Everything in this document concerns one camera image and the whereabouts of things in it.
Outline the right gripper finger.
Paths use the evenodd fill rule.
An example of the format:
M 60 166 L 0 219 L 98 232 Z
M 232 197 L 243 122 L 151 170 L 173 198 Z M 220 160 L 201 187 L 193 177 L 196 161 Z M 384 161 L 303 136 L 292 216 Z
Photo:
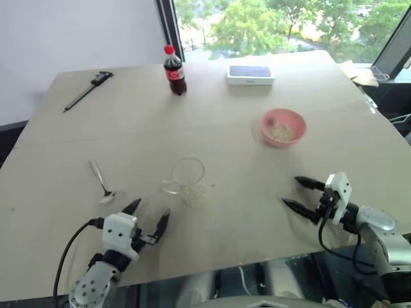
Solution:
M 303 204 L 299 203 L 298 201 L 291 200 L 288 198 L 282 198 L 282 201 L 287 207 L 289 207 L 298 215 L 306 219 L 317 219 L 317 215 L 314 211 L 307 209 Z
M 324 190 L 325 183 L 307 176 L 296 176 L 295 180 L 303 187 L 311 190 Z

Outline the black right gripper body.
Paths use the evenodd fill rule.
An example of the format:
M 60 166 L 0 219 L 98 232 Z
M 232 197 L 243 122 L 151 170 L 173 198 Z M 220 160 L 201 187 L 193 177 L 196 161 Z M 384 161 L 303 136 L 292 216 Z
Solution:
M 338 201 L 338 193 L 331 189 L 325 189 L 319 200 L 319 205 L 315 209 L 316 218 L 314 225 L 318 225 L 322 219 L 331 219 L 335 215 L 335 206 Z

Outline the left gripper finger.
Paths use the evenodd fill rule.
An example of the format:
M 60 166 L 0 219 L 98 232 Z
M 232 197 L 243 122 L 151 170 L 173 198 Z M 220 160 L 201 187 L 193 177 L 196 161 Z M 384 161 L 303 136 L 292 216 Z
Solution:
M 170 219 L 170 214 L 171 210 L 167 209 L 158 221 L 156 231 L 153 234 L 155 240 L 160 240 L 163 234 L 165 233 L 165 230 L 168 226 L 168 222 Z
M 128 214 L 128 215 L 133 216 L 134 212 L 137 210 L 137 208 L 138 208 L 141 201 L 142 201 L 141 198 L 138 198 L 138 199 L 132 201 L 121 212 L 124 213 L 124 214 Z

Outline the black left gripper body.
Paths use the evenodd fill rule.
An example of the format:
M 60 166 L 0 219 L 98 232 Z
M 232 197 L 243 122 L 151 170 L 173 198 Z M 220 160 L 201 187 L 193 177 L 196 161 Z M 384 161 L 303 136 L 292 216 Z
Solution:
M 145 234 L 142 229 L 136 228 L 135 234 L 132 237 L 131 247 L 133 251 L 139 253 L 146 245 L 153 246 L 158 242 L 158 234 Z

